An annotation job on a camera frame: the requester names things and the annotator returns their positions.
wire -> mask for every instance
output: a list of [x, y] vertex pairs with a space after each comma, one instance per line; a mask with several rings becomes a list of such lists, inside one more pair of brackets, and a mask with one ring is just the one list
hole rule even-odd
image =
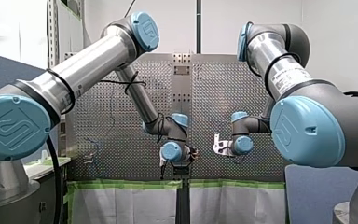
[[158, 122], [158, 125], [157, 125], [157, 143], [159, 143], [162, 139], [162, 136], [164, 135], [163, 134], [163, 129], [164, 129], [164, 122], [165, 122], [165, 118], [164, 118], [164, 115], [161, 114], [161, 113], [158, 113], [158, 117], [159, 118], [162, 118], [159, 122]]
[[161, 176], [159, 177], [160, 180], [163, 180], [163, 179], [164, 179], [165, 168], [167, 168], [167, 162], [165, 162], [165, 163], [161, 166]]
[[146, 83], [143, 81], [135, 81], [135, 79], [138, 77], [139, 72], [136, 71], [135, 74], [133, 74], [131, 80], [129, 82], [120, 82], [120, 81], [114, 81], [114, 80], [101, 80], [100, 82], [107, 82], [107, 83], [114, 83], [119, 85], [127, 85], [126, 89], [124, 90], [124, 93], [128, 95], [127, 91], [133, 84], [142, 84], [144, 87], [146, 86]]
[[129, 9], [127, 10], [126, 14], [124, 15], [124, 18], [126, 18], [126, 17], [129, 15], [130, 10], [131, 10], [131, 8], [132, 8], [132, 6], [133, 6], [134, 3], [135, 3], [135, 0], [133, 0], [133, 1], [131, 2], [130, 6], [129, 6]]
[[272, 133], [272, 130], [270, 129], [270, 127], [265, 123], [265, 119], [261, 119], [260, 117], [257, 116], [250, 116], [249, 118], [253, 118], [253, 119], [258, 119], [260, 120], [259, 123], [262, 123], [264, 127], [266, 127], [266, 129], [268, 130], [269, 133]]
[[59, 224], [60, 217], [61, 217], [61, 206], [63, 201], [61, 170], [60, 170], [60, 165], [58, 163], [57, 153], [55, 151], [55, 147], [53, 145], [53, 142], [51, 141], [50, 136], [48, 137], [47, 143], [48, 143], [48, 151], [50, 152], [51, 160], [53, 162], [54, 179], [55, 179], [56, 204], [55, 204], [53, 224]]

white wall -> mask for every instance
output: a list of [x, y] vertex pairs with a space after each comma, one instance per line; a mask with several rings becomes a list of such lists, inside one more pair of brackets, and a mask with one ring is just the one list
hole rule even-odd
[[[105, 25], [123, 18], [130, 3], [131, 0], [85, 0], [85, 44], [98, 40]], [[146, 11], [158, 24], [160, 43], [155, 52], [188, 52], [195, 48], [195, 3], [194, 0], [138, 0], [131, 12]]]
[[[131, 0], [85, 0], [85, 44], [122, 18]], [[195, 0], [136, 1], [158, 24], [161, 41], [155, 52], [196, 49]], [[358, 91], [358, 0], [204, 0], [202, 53], [236, 54], [238, 33], [247, 22], [300, 25], [310, 39], [308, 70], [342, 91]]]
[[204, 0], [201, 13], [202, 53], [237, 54], [246, 22], [300, 25], [301, 0]]
[[302, 27], [310, 39], [309, 72], [358, 91], [358, 0], [303, 0]]
[[[98, 40], [101, 30], [122, 18], [131, 0], [86, 0], [86, 45]], [[136, 1], [132, 11], [143, 10], [155, 19], [160, 45], [155, 52], [196, 51], [196, 1]], [[247, 21], [301, 23], [301, 0], [202, 1], [202, 53], [236, 54], [238, 33]]]

metal stand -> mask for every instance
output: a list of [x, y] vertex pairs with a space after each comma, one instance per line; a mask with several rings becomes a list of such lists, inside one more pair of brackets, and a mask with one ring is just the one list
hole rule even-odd
[[182, 180], [182, 187], [176, 191], [176, 217], [175, 224], [190, 224], [190, 167], [185, 165], [173, 166], [174, 179]]

robotic arm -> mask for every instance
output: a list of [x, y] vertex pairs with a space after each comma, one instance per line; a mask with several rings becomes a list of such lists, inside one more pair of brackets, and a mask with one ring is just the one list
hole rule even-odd
[[263, 78], [269, 98], [258, 118], [233, 114], [232, 154], [253, 147], [249, 133], [270, 129], [276, 148], [293, 163], [358, 169], [358, 92], [313, 78], [304, 69], [309, 54], [306, 34], [294, 25], [242, 27], [238, 59]]
[[105, 28], [103, 37], [70, 59], [31, 81], [17, 80], [0, 89], [0, 161], [14, 161], [38, 150], [60, 115], [76, 99], [112, 71], [128, 83], [126, 92], [135, 104], [144, 130], [168, 135], [162, 155], [169, 161], [185, 160], [187, 116], [159, 116], [139, 83], [131, 63], [158, 46], [158, 28], [146, 13], [134, 13]]

green tape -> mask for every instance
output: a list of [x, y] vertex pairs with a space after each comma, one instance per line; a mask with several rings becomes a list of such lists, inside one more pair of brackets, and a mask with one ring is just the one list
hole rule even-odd
[[68, 186], [68, 191], [66, 193], [66, 197], [68, 199], [68, 223], [72, 224], [72, 214], [73, 214], [73, 207], [74, 207], [74, 195], [75, 195], [75, 189], [70, 188]]
[[[97, 179], [90, 181], [68, 182], [68, 223], [72, 224], [73, 202], [75, 192], [79, 189], [179, 189], [181, 181], [129, 181]], [[244, 180], [190, 180], [191, 188], [221, 188], [224, 186], [253, 188], [253, 189], [284, 189], [283, 182], [257, 182]]]
[[221, 188], [224, 186], [252, 189], [284, 189], [284, 182], [258, 182], [246, 180], [190, 180], [191, 188]]
[[179, 189], [180, 181], [127, 181], [104, 180], [69, 182], [68, 188], [73, 189]]

